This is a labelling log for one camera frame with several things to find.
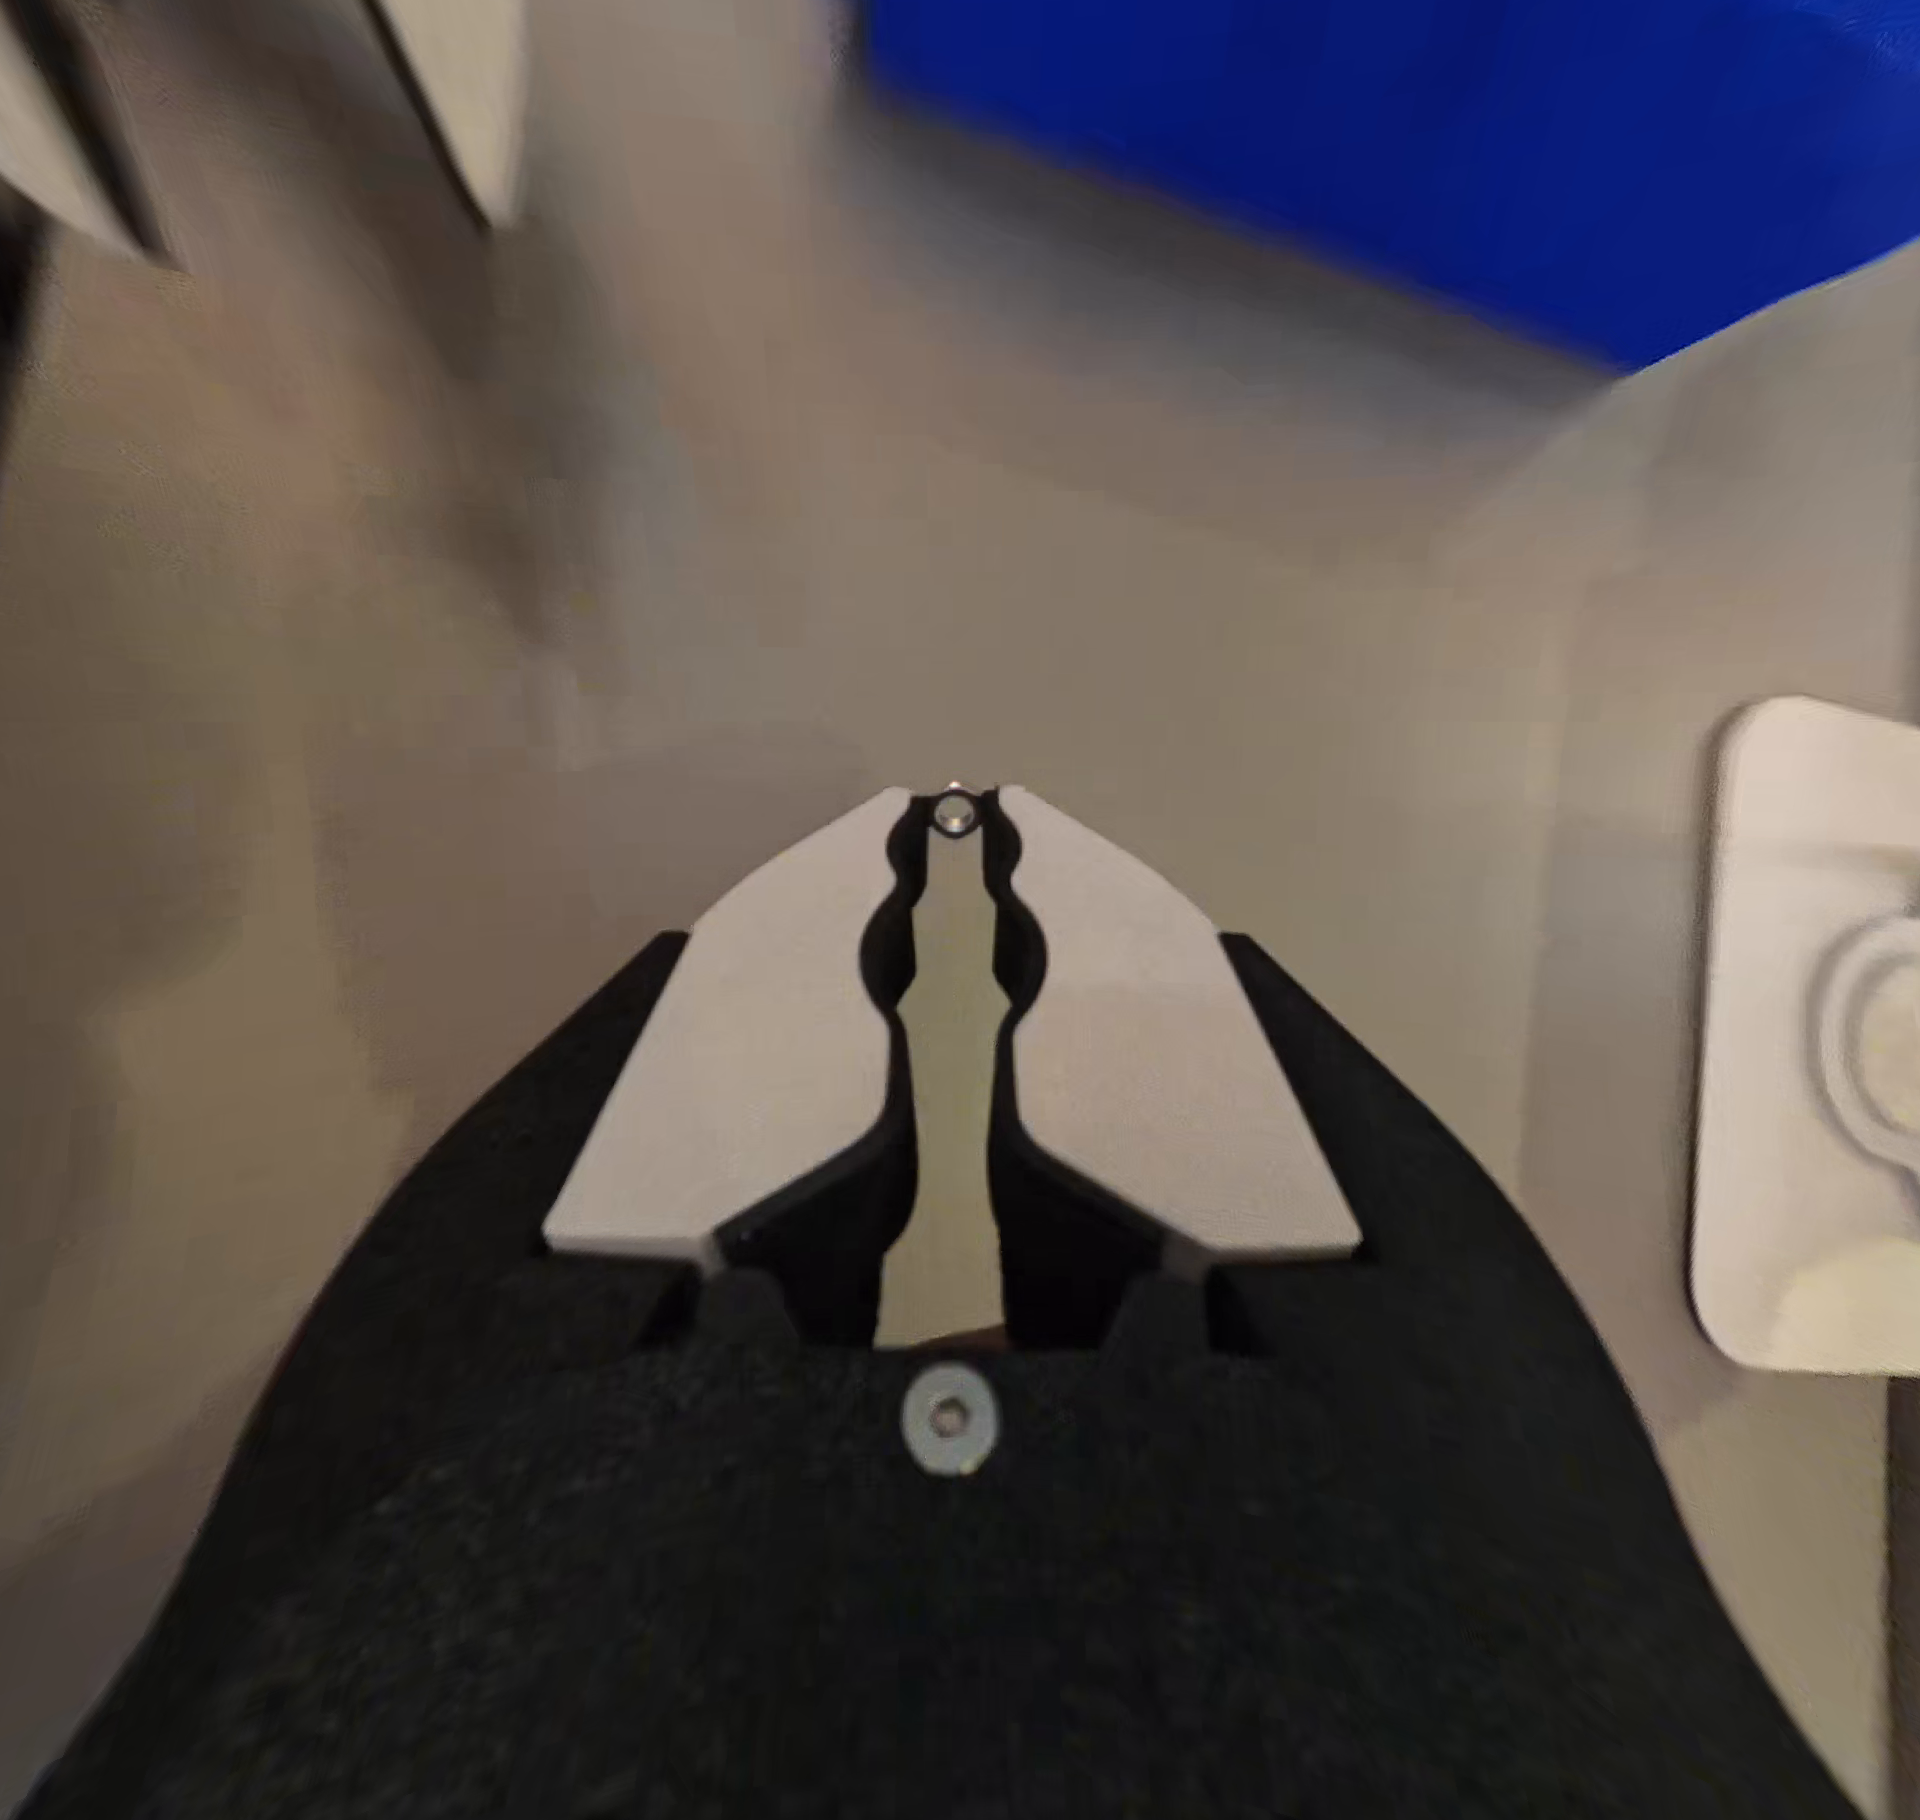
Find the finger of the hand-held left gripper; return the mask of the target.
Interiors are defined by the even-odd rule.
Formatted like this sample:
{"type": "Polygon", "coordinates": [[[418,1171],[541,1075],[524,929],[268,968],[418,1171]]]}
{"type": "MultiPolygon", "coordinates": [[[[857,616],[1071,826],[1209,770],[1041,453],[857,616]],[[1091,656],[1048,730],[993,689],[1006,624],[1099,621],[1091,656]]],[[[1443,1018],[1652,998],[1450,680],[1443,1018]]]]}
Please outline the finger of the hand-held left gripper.
{"type": "Polygon", "coordinates": [[[98,247],[167,265],[128,68],[128,0],[1,0],[5,187],[98,247]]]}
{"type": "Polygon", "coordinates": [[[516,223],[531,40],[526,0],[365,0],[470,207],[516,223]]]}

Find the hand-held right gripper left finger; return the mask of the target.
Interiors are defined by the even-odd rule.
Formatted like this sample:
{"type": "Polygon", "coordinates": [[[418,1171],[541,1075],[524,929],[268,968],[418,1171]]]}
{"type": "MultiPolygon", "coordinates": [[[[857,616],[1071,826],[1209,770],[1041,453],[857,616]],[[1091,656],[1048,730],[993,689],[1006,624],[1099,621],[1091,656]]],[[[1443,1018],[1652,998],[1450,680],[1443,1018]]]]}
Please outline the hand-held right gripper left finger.
{"type": "Polygon", "coordinates": [[[541,1235],[560,1256],[761,1272],[804,1341],[867,1347],[921,1150],[900,1018],[921,798],[887,786],[681,937],[541,1235]]]}

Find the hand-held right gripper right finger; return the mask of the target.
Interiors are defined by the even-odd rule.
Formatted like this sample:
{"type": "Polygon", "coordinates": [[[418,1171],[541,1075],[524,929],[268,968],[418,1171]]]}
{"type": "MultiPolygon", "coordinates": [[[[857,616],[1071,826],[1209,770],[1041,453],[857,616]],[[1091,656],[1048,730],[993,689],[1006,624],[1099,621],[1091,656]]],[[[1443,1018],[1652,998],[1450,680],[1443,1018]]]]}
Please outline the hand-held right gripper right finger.
{"type": "Polygon", "coordinates": [[[987,1174],[1017,1347],[1099,1344],[1137,1280],[1362,1246],[1219,927],[1148,863],[1004,784],[987,1174]]]}

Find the blue plastic bin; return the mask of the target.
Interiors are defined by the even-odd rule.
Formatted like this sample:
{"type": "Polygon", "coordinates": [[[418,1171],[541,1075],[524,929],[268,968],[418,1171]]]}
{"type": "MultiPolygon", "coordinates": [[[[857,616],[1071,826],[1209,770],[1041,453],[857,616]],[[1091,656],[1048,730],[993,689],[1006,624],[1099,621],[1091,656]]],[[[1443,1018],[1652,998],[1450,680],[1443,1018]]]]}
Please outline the blue plastic bin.
{"type": "Polygon", "coordinates": [[[1917,234],[1917,0],[850,0],[876,87],[1635,371],[1917,234]]]}

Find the grey desk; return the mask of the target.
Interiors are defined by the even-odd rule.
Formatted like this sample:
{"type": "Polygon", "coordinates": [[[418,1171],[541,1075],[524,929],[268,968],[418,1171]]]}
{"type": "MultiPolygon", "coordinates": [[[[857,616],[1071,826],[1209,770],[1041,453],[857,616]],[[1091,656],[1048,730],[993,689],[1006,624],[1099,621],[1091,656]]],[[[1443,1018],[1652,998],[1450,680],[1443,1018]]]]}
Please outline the grey desk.
{"type": "Polygon", "coordinates": [[[1533,1218],[1905,1807],[1878,1382],[1685,1304],[1715,730],[1915,704],[1915,256],[1621,381],[885,108],[830,0],[531,0],[475,230],[355,0],[92,6],[5,476],[5,1807],[379,1199],[650,937],[1017,781],[1533,1218]]]}

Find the white document stand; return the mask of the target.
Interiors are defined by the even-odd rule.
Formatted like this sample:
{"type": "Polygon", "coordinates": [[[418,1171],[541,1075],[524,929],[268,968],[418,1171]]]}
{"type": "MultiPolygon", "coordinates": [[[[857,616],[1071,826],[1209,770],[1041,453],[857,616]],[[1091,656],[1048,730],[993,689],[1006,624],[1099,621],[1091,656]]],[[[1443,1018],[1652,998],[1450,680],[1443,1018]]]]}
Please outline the white document stand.
{"type": "Polygon", "coordinates": [[[1917,732],[1739,712],[1707,851],[1687,1290],[1782,1376],[1917,1369],[1917,732]]]}

